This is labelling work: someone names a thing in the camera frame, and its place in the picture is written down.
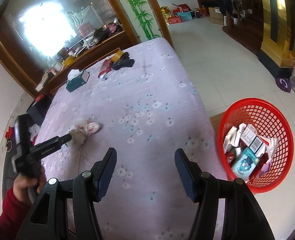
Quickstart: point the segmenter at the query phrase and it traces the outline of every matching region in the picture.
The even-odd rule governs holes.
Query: person's arm
[[[9,189],[3,200],[3,212],[0,216],[0,234],[5,240],[15,240],[17,233],[31,207],[27,189],[39,184],[37,192],[46,184],[44,169],[40,180],[25,177],[21,174],[14,181],[13,188]]]

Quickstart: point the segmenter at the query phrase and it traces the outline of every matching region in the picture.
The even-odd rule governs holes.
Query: black column base
[[[258,60],[266,67],[266,69],[272,74],[274,78],[282,77],[282,78],[289,78],[292,74],[293,68],[286,67],[281,68],[279,67],[265,52],[260,50],[257,55]]]

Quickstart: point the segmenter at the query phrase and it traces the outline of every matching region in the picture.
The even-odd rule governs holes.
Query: red plastic basket
[[[247,183],[253,193],[270,191],[283,181],[291,167],[294,154],[291,128],[284,115],[267,101],[245,98],[231,105],[222,118],[217,134],[218,155],[230,180],[234,180],[236,176],[227,163],[223,142],[231,127],[238,127],[241,123],[252,124],[259,135],[279,139],[270,171],[263,177],[250,179]]]

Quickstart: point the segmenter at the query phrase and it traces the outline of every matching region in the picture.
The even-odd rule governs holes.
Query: tile floor
[[[209,117],[248,97],[275,105],[288,120],[295,144],[295,94],[281,91],[254,54],[208,18],[169,25],[186,72],[204,102]],[[295,228],[295,152],[291,169],[274,190],[257,194],[276,240],[285,240]]]

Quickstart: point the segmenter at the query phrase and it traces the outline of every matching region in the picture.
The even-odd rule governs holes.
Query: purple mop head
[[[291,92],[291,82],[289,78],[276,78],[276,85],[284,92]]]

